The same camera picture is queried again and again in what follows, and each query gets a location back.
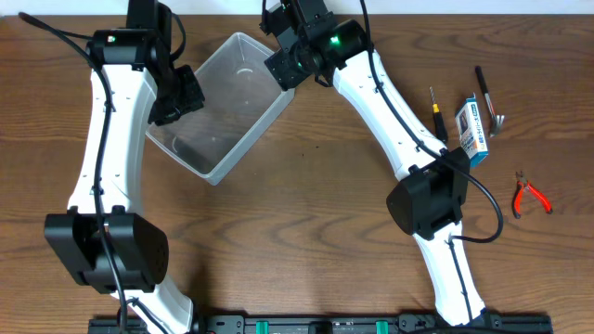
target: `wooden surface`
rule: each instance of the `wooden surface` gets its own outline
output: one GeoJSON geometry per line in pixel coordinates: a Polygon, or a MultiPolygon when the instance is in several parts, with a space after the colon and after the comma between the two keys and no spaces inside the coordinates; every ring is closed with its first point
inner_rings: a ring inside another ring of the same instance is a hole
{"type": "MultiPolygon", "coordinates": [[[[123,17],[44,19],[89,34],[124,25],[123,17]]],[[[183,20],[181,63],[194,69],[233,32],[276,48],[257,17],[183,20]]],[[[371,18],[384,66],[430,129],[433,86],[451,148],[454,111],[480,94],[474,66],[483,66],[506,121],[472,173],[495,195],[506,224],[496,243],[465,246],[474,283],[490,309],[548,313],[559,333],[594,328],[592,20],[371,18]],[[513,218],[520,170],[549,196],[553,215],[525,197],[522,219],[513,218]]],[[[81,167],[89,75],[49,33],[16,18],[0,21],[1,332],[84,333],[89,318],[117,311],[112,298],[75,285],[43,234],[45,215],[65,211],[81,167]]],[[[219,186],[149,141],[142,174],[145,216],[169,238],[169,273],[180,289],[210,310],[250,315],[433,310],[419,248],[385,208],[395,184],[357,112],[311,78],[219,186]]],[[[490,204],[473,187],[463,211],[465,234],[495,230],[490,204]]]]}

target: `green light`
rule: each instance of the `green light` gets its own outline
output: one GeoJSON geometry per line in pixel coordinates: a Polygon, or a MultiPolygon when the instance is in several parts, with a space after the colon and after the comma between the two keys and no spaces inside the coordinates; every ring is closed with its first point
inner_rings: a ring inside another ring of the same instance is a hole
{"type": "Polygon", "coordinates": [[[341,40],[338,38],[338,36],[332,36],[330,37],[330,42],[334,45],[340,45],[341,44],[341,40]]]}

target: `red handle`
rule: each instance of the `red handle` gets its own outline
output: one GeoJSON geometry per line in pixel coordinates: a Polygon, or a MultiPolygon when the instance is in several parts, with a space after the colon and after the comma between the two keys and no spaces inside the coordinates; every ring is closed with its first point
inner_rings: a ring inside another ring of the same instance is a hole
{"type": "Polygon", "coordinates": [[[543,195],[540,191],[538,191],[535,187],[533,187],[530,182],[528,182],[528,190],[540,201],[543,207],[545,207],[545,211],[548,214],[553,213],[553,206],[550,205],[549,199],[545,195],[543,195]]]}
{"type": "Polygon", "coordinates": [[[523,183],[518,181],[518,187],[516,188],[516,193],[513,194],[513,201],[511,204],[511,211],[513,212],[513,216],[516,219],[520,219],[520,203],[522,203],[522,194],[523,194],[523,183]]]}

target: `blue and white box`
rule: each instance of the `blue and white box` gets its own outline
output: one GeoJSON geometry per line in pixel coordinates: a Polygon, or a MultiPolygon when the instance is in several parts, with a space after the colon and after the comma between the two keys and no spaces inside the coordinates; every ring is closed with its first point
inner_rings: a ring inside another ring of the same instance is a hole
{"type": "Polygon", "coordinates": [[[471,168],[474,168],[489,155],[476,95],[467,98],[466,104],[456,113],[456,125],[460,134],[460,145],[471,159],[471,168]]]}

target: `red pliers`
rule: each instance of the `red pliers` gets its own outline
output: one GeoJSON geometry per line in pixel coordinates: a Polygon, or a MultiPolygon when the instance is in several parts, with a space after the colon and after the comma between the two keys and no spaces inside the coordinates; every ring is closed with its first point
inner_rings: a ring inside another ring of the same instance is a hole
{"type": "Polygon", "coordinates": [[[523,172],[516,172],[516,178],[518,179],[518,188],[516,189],[515,195],[513,195],[513,205],[511,209],[513,210],[513,216],[517,219],[520,219],[520,203],[522,203],[522,194],[523,192],[528,189],[532,195],[536,197],[540,201],[543,207],[545,207],[545,211],[548,214],[553,213],[553,207],[550,205],[549,199],[545,195],[543,195],[540,191],[536,190],[535,187],[526,180],[526,177],[523,175],[523,172]]]}

